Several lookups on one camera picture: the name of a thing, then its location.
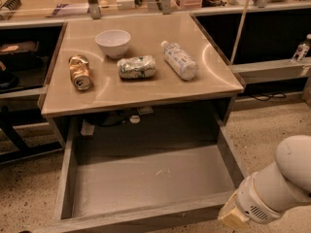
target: open drawer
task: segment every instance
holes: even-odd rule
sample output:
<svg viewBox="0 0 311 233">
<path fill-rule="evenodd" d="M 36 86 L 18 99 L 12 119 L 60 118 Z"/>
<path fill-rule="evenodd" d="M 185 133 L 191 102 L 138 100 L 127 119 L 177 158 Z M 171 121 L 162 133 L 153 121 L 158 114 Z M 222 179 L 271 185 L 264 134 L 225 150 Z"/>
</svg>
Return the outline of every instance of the open drawer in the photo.
<svg viewBox="0 0 311 233">
<path fill-rule="evenodd" d="M 243 180 L 213 101 L 154 106 L 137 124 L 72 117 L 56 222 L 35 232 L 148 232 L 216 219 Z"/>
</svg>

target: floor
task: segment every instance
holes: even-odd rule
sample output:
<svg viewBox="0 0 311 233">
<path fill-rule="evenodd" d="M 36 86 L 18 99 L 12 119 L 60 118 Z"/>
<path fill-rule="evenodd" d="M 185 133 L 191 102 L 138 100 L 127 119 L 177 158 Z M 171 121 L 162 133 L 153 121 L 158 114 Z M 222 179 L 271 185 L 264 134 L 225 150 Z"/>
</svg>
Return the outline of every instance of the floor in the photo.
<svg viewBox="0 0 311 233">
<path fill-rule="evenodd" d="M 51 137 L 49 130 L 20 129 L 29 143 Z M 299 93 L 286 98 L 259 101 L 238 100 L 227 124 L 227 133 L 250 173 L 273 161 L 274 151 L 284 138 L 311 135 L 311 109 Z M 10 148 L 0 137 L 0 149 Z M 63 153 L 61 151 L 0 165 L 0 232 L 33 231 L 52 222 Z M 248 230 L 224 228 L 217 220 L 187 225 L 156 233 L 290 233 L 311 232 L 311 206 L 294 208 L 269 225 L 251 224 Z"/>
</svg>

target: white bowl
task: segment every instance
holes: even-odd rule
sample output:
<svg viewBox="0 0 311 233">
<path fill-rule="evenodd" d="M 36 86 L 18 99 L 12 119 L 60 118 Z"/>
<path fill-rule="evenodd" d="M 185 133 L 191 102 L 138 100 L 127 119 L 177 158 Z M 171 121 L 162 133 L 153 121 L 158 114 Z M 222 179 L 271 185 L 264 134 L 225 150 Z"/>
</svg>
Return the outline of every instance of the white bowl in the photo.
<svg viewBox="0 0 311 233">
<path fill-rule="evenodd" d="M 121 58 L 129 47 L 130 34 L 123 30 L 107 30 L 98 34 L 95 42 L 104 54 L 111 58 Z"/>
</svg>

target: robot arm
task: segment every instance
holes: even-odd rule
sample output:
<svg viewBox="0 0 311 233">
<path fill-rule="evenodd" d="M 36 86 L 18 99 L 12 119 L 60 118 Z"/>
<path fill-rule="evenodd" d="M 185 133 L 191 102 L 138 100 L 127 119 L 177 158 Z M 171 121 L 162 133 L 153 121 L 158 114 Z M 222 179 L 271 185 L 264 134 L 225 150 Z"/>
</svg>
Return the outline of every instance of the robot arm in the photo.
<svg viewBox="0 0 311 233">
<path fill-rule="evenodd" d="M 266 224 L 293 207 L 311 205 L 311 137 L 283 140 L 275 162 L 247 177 L 225 203 L 219 220 L 230 228 Z"/>
</svg>

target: gold can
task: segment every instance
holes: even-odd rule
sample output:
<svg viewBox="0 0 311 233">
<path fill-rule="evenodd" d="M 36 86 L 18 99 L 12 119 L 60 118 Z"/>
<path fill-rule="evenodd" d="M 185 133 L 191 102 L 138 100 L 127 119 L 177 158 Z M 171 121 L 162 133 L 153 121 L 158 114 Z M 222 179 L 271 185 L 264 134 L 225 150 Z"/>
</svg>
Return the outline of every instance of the gold can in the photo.
<svg viewBox="0 0 311 233">
<path fill-rule="evenodd" d="M 69 58 L 69 70 L 72 84 L 78 90 L 89 89 L 92 85 L 92 76 L 88 60 L 84 55 L 76 54 Z"/>
</svg>

